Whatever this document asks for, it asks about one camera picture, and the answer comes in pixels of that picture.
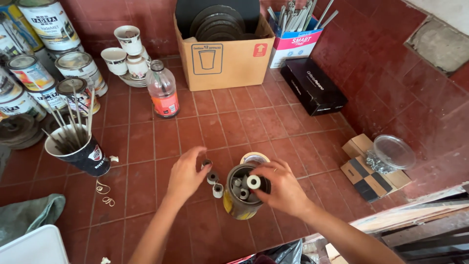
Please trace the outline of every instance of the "plastic bottle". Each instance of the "plastic bottle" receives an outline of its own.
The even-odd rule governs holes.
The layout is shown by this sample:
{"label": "plastic bottle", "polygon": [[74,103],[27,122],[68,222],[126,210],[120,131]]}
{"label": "plastic bottle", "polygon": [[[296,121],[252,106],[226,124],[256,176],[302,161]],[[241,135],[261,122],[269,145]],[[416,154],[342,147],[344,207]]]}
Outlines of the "plastic bottle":
{"label": "plastic bottle", "polygon": [[160,60],[152,60],[145,81],[157,116],[171,118],[179,113],[176,80]]}

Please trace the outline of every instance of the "right hand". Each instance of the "right hand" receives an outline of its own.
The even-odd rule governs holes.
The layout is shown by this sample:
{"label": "right hand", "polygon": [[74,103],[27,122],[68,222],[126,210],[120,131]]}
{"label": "right hand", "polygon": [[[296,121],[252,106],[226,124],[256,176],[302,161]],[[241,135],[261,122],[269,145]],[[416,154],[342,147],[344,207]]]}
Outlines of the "right hand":
{"label": "right hand", "polygon": [[270,180],[270,194],[259,189],[253,190],[257,197],[270,207],[301,218],[306,206],[314,205],[304,193],[288,163],[281,159],[272,159],[269,163],[259,165],[250,175],[262,175]]}

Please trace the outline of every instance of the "bottle label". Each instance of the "bottle label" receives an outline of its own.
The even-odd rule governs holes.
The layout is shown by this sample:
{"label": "bottle label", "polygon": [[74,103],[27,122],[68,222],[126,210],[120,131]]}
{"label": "bottle label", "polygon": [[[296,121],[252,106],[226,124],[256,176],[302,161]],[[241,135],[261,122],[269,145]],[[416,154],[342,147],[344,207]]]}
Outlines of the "bottle label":
{"label": "bottle label", "polygon": [[170,116],[179,109],[177,93],[165,98],[152,97],[151,100],[155,105],[155,111],[162,116]]}

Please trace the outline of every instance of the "left hand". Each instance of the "left hand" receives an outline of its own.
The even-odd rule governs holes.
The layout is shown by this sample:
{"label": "left hand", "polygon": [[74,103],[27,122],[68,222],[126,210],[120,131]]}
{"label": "left hand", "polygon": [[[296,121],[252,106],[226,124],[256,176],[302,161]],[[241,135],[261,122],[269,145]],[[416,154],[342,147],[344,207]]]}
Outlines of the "left hand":
{"label": "left hand", "polygon": [[169,198],[172,202],[182,206],[196,192],[212,168],[210,164],[204,166],[200,172],[197,173],[196,171],[197,157],[205,153],[206,150],[205,147],[194,147],[181,155],[171,169],[165,198]]}

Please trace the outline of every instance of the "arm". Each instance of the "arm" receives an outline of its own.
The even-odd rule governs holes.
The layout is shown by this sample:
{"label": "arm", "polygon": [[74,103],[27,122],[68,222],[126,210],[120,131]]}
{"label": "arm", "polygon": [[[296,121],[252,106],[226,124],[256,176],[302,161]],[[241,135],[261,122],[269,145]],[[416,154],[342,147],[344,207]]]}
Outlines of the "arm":
{"label": "arm", "polygon": [[204,166],[199,173],[196,171],[197,156],[205,151],[204,147],[192,148],[174,164],[165,198],[140,239],[129,264],[155,264],[163,259],[166,238],[179,209],[210,171],[211,165]]}
{"label": "arm", "polygon": [[353,226],[336,218],[306,197],[288,164],[273,160],[254,169],[251,175],[271,181],[271,194],[255,190],[260,200],[273,208],[300,218],[327,241],[350,264],[404,264],[388,247]]}

